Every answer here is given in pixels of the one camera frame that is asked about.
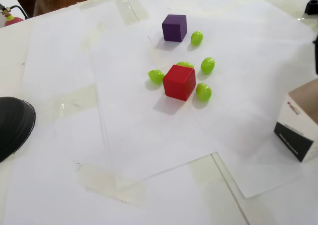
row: cube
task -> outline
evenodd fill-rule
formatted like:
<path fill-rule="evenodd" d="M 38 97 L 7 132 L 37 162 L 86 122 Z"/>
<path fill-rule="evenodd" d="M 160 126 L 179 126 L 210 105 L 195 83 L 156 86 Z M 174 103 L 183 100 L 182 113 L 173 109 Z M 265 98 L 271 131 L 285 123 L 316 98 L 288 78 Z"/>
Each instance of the cube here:
<path fill-rule="evenodd" d="M 179 65 L 173 65 L 163 78 L 165 94 L 186 101 L 195 88 L 195 71 Z"/>
<path fill-rule="evenodd" d="M 186 15 L 168 15 L 162 24 L 164 40 L 182 42 L 188 32 Z"/>

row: black object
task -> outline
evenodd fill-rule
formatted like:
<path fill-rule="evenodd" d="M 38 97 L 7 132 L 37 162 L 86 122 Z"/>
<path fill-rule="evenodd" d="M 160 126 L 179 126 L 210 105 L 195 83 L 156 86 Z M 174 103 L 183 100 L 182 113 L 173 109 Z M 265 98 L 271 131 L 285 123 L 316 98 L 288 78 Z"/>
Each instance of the black object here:
<path fill-rule="evenodd" d="M 296 156 L 296 158 L 302 162 L 310 146 L 313 144 L 313 141 L 302 135 L 299 135 L 297 132 L 294 132 L 279 122 L 276 123 L 274 132 L 287 146 L 287 148 Z"/>
<path fill-rule="evenodd" d="M 310 0 L 307 3 L 306 9 L 305 9 L 305 13 L 307 15 L 318 14 L 318 0 Z"/>
<path fill-rule="evenodd" d="M 1 10 L 5 10 L 5 7 L 0 4 L 0 9 L 1 9 Z"/>
<path fill-rule="evenodd" d="M 15 9 L 15 8 L 19 8 L 19 9 L 20 9 L 20 11 L 22 12 L 22 14 L 24 15 L 24 18 L 25 18 L 26 20 L 27 20 L 27 19 L 30 19 L 30 17 L 28 17 L 27 14 L 24 12 L 24 10 L 23 10 L 21 7 L 19 7 L 18 5 L 14 5 L 14 6 L 10 7 L 11 10 L 12 10 L 12 9 Z"/>
<path fill-rule="evenodd" d="M 313 43 L 315 44 L 315 62 L 316 62 L 316 74 L 318 74 L 318 36 L 316 38 L 315 41 L 313 41 Z"/>
<path fill-rule="evenodd" d="M 31 104 L 14 97 L 0 97 L 0 162 L 28 139 L 35 124 Z"/>

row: cardboard box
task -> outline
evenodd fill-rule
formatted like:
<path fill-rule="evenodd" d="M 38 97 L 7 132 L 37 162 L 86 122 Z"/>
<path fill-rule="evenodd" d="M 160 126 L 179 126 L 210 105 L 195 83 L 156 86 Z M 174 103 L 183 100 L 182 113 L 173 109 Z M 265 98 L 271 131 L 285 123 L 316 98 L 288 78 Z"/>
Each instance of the cardboard box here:
<path fill-rule="evenodd" d="M 318 156 L 318 79 L 286 95 L 274 132 L 300 162 Z"/>

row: purple cube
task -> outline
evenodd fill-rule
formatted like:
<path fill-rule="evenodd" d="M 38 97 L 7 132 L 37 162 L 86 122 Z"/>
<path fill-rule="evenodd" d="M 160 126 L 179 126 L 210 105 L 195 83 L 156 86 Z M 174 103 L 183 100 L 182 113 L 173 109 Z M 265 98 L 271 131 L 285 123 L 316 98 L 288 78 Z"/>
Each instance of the purple cube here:
<path fill-rule="evenodd" d="M 166 41 L 182 42 L 188 32 L 186 15 L 168 15 L 162 23 Z"/>

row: black device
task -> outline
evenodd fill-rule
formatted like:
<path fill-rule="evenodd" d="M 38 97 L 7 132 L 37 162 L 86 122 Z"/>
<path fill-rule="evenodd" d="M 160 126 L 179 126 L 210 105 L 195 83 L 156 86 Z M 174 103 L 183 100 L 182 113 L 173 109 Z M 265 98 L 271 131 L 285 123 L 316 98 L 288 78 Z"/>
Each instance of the black device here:
<path fill-rule="evenodd" d="M 316 67 L 316 74 L 318 74 L 318 47 L 317 47 L 317 44 L 318 44 L 318 36 L 316 38 L 315 41 L 313 41 L 313 43 L 315 44 L 315 67 Z"/>
<path fill-rule="evenodd" d="M 15 153 L 35 125 L 33 106 L 14 97 L 0 97 L 0 162 Z"/>
<path fill-rule="evenodd" d="M 310 0 L 305 9 L 307 15 L 318 14 L 318 0 Z"/>

